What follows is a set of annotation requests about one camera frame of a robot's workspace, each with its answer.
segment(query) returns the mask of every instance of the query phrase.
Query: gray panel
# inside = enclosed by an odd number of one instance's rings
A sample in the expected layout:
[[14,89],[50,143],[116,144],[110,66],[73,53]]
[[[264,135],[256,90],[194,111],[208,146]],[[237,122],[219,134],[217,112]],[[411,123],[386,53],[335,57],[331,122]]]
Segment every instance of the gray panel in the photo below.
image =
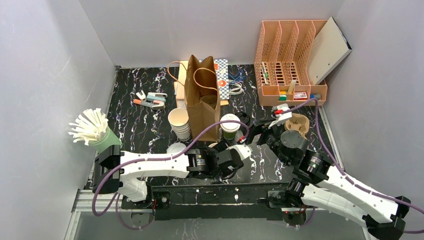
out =
[[[424,207],[424,2],[348,0],[335,17],[352,52],[324,105],[349,174]],[[424,228],[415,210],[407,230]],[[423,239],[404,235],[402,239]]]
[[80,0],[115,65],[163,67],[213,55],[251,64],[262,20],[327,20],[341,0]]
[[[130,224],[130,214],[121,213]],[[175,219],[154,221],[142,231],[123,227],[114,212],[96,217],[82,212],[76,234],[77,240],[363,240],[362,228],[353,221],[328,211],[317,211],[312,223],[296,230],[283,221],[273,224],[265,219]]]
[[63,239],[94,150],[69,122],[106,108],[115,68],[78,0],[0,6],[0,239]]

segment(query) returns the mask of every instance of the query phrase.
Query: black marble surface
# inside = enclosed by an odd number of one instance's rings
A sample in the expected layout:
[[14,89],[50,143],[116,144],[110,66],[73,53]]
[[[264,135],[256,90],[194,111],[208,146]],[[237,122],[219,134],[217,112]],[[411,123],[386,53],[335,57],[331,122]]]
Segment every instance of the black marble surface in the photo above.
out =
[[[179,69],[172,67],[170,72],[178,76]],[[259,105],[256,88],[255,71],[253,65],[228,66],[229,78],[243,82],[244,93],[231,95],[229,105],[221,106],[221,116],[227,113],[246,112],[252,119],[262,120],[271,117],[271,107]],[[166,93],[165,109],[152,110],[149,107],[133,103],[135,93],[144,91]],[[118,70],[116,83],[107,114],[109,127],[122,142],[122,150],[134,153],[163,154],[168,146],[179,142],[168,122],[169,112],[176,108],[173,79],[167,74],[165,67],[131,68]],[[295,113],[303,114],[310,120],[309,148],[328,157],[318,139],[315,130],[315,107],[306,106]],[[318,124],[325,144],[331,149],[327,132],[321,116]],[[207,143],[199,142],[198,146]],[[251,145],[252,155],[245,160],[241,168],[232,179],[223,183],[275,183],[290,182],[294,177],[292,166],[283,166],[274,153],[266,145]],[[162,185],[204,185],[217,183],[217,179],[195,179],[177,177],[149,177],[147,182],[154,186]]]

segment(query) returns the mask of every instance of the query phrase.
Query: paper bag handle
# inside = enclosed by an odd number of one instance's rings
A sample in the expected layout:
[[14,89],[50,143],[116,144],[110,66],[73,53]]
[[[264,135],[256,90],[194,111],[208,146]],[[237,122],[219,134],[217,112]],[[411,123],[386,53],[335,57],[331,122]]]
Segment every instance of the paper bag handle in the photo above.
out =
[[208,86],[202,86],[202,85],[200,85],[200,84],[198,84],[198,82],[196,81],[196,72],[197,71],[199,71],[199,70],[208,70],[209,72],[211,72],[211,73],[213,73],[213,74],[215,74],[215,75],[217,75],[214,71],[212,71],[212,70],[210,70],[209,68],[206,68],[206,67],[199,67],[198,69],[196,69],[196,71],[194,71],[194,73],[193,73],[193,80],[194,80],[194,82],[199,86],[199,87],[201,87],[201,88],[204,88],[204,89],[212,89],[212,90],[215,90],[215,91],[217,91],[218,92],[218,89],[216,89],[216,88],[214,88],[214,87],[208,87]]
[[180,62],[180,61],[173,61],[173,62],[171,62],[169,65],[168,65],[168,67],[166,68],[166,71],[168,72],[168,74],[171,76],[171,78],[173,78],[175,81],[177,81],[179,84],[181,84],[181,85],[183,85],[184,86],[184,84],[182,83],[182,82],[180,82],[180,81],[178,81],[178,79],[176,78],[176,77],[174,77],[171,73],[170,73],[170,66],[171,66],[171,64],[173,64],[173,63],[180,63],[183,67],[184,67],[184,69],[185,69],[185,71],[187,72],[187,68],[186,68],[186,66],[184,66],[184,64],[182,63],[182,62]]

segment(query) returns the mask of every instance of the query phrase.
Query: paper bag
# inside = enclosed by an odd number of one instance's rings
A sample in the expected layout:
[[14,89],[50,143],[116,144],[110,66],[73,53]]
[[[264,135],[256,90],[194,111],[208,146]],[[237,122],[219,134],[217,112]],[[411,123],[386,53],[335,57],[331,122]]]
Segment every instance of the paper bag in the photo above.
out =
[[[199,63],[199,60],[191,55],[188,60],[184,91],[193,139],[220,120],[220,94],[217,89],[214,58],[209,56]],[[219,129],[219,125],[211,128],[199,140],[216,142],[219,138]]]

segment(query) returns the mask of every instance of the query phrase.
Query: white round lid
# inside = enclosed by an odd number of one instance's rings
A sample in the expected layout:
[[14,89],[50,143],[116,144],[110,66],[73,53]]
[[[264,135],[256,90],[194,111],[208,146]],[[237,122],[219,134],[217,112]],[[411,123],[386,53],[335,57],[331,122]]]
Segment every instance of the white round lid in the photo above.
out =
[[[240,122],[240,118],[232,113],[225,114],[224,116],[221,117],[221,121],[225,121],[225,120],[236,120]],[[227,133],[234,133],[240,129],[240,123],[226,122],[226,123],[221,123],[220,125],[222,130],[224,130]]]

